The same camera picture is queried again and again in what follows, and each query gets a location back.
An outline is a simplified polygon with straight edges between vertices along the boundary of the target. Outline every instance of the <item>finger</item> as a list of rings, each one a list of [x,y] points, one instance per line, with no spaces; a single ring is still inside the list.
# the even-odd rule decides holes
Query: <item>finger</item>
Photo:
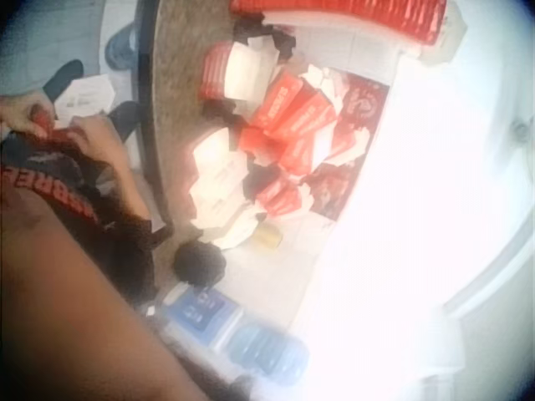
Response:
[[[78,149],[80,152],[82,152],[84,155],[87,155],[89,152],[89,144],[87,143],[87,140],[78,132],[76,131],[69,131],[67,133],[67,138],[72,140],[76,146],[78,146]]]
[[[36,103],[39,104],[48,114],[51,119],[55,119],[56,111],[54,105],[43,91],[36,92]]]
[[[16,126],[13,126],[12,128],[18,132],[35,135],[41,139],[46,139],[48,136],[47,131],[30,120],[19,121]]]

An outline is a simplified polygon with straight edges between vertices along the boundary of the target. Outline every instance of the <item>red paper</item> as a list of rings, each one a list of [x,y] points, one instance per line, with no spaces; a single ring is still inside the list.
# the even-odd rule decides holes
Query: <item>red paper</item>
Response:
[[[337,129],[353,131],[367,128],[373,135],[379,125],[389,87],[371,79],[348,74],[349,91]]]
[[[231,10],[259,13],[270,10],[350,13],[404,33],[423,44],[438,39],[446,0],[231,0]]]
[[[251,125],[262,129],[272,129],[302,87],[302,79],[287,71],[281,71],[268,90],[263,105],[253,116]]]
[[[319,91],[301,104],[297,100],[294,103],[296,109],[287,113],[278,128],[269,133],[275,140],[288,142],[302,138],[313,132],[313,127],[321,128],[321,123],[332,116],[327,110],[332,109],[333,105]]]

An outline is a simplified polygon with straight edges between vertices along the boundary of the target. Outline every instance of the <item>white wall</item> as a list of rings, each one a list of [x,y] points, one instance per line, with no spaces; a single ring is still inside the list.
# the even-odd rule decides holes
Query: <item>white wall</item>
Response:
[[[461,320],[466,368],[456,401],[515,399],[533,359],[533,258],[503,288]]]

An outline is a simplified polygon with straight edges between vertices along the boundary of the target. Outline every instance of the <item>skin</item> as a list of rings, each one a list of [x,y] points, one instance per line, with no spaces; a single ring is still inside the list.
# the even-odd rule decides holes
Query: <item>skin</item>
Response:
[[[23,119],[26,107],[10,113]],[[86,145],[76,142],[85,154],[114,162],[125,207],[146,216],[106,120],[74,124],[86,131]],[[5,180],[1,187],[3,363],[24,398],[206,401],[48,204]]]

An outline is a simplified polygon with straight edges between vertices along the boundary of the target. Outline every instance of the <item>paper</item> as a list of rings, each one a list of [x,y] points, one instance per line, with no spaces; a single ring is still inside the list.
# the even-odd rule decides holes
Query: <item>paper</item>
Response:
[[[75,79],[54,103],[58,126],[68,126],[74,116],[108,114],[114,98],[115,91],[107,74]]]
[[[441,32],[433,46],[422,48],[420,60],[427,65],[450,62],[461,46],[468,27],[462,19],[461,10],[455,2],[448,2]]]
[[[193,150],[199,175],[209,172],[214,165],[224,160],[229,152],[228,128],[221,128],[204,139]]]
[[[397,42],[331,28],[295,28],[296,50],[321,67],[340,69],[382,84],[394,82]]]

